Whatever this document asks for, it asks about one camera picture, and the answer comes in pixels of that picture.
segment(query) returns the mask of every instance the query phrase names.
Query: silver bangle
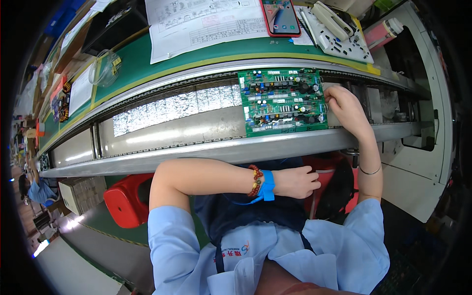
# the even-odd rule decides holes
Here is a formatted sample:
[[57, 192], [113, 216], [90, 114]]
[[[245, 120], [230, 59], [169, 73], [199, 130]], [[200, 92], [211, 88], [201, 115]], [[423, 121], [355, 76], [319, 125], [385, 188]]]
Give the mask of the silver bangle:
[[380, 164], [380, 167], [379, 167], [379, 169], [377, 169], [377, 171], [369, 173], [369, 172], [365, 172], [364, 170], [362, 170], [361, 166], [359, 165], [359, 170], [362, 171], [362, 173], [367, 174], [367, 175], [374, 175], [375, 173], [380, 171], [380, 168], [382, 168], [382, 164]]

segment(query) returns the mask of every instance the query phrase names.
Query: red phone case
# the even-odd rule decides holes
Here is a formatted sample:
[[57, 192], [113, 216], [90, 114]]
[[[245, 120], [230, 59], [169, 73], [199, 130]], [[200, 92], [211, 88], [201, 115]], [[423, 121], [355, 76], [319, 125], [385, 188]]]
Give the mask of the red phone case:
[[269, 34], [270, 37], [300, 37], [300, 35], [302, 34], [300, 24], [298, 23], [298, 17], [296, 16], [296, 13], [295, 13], [294, 4], [292, 3], [292, 0], [289, 0], [289, 1], [290, 1], [290, 5], [292, 5], [292, 9], [293, 9], [293, 12], [295, 14], [296, 25], [298, 26], [298, 31], [299, 31], [298, 34], [273, 34], [273, 33], [271, 33], [270, 29], [269, 29], [269, 22], [267, 21], [267, 16], [266, 16], [265, 10], [264, 10], [264, 3], [262, 2], [262, 0], [259, 0], [259, 2], [261, 3], [262, 14], [264, 15], [264, 20], [265, 20], [265, 23], [266, 23], [267, 34]]

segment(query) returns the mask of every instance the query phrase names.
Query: worker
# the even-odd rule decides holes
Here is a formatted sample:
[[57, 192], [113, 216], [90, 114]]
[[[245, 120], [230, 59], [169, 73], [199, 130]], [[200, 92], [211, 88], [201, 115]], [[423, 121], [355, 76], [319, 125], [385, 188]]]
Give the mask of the worker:
[[54, 178], [39, 179], [38, 169], [36, 169], [31, 152], [29, 152], [29, 165], [28, 176], [22, 174], [18, 178], [21, 199], [28, 197], [30, 200], [47, 207], [59, 199], [57, 180]]
[[[310, 166], [269, 171], [210, 159], [165, 161], [149, 200], [155, 294], [369, 294], [382, 280], [390, 261], [374, 132], [347, 89], [329, 87], [324, 95], [359, 141], [359, 199], [344, 225], [306, 219], [299, 202], [320, 187]], [[189, 195], [207, 200], [195, 205], [211, 240], [201, 250]]]

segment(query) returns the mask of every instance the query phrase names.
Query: smartphone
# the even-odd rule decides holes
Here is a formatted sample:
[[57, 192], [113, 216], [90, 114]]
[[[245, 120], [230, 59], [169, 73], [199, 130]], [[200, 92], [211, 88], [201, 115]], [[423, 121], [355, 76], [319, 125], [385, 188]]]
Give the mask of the smartphone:
[[260, 0], [271, 37], [299, 37], [302, 33], [291, 0]]

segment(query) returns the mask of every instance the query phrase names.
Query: aluminum foil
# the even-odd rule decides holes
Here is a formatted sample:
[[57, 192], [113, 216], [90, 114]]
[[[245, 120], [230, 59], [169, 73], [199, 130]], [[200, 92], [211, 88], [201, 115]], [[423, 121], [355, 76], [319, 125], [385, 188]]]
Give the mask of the aluminum foil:
[[113, 117], [114, 136], [190, 115], [241, 105], [239, 85], [217, 85], [154, 101]]

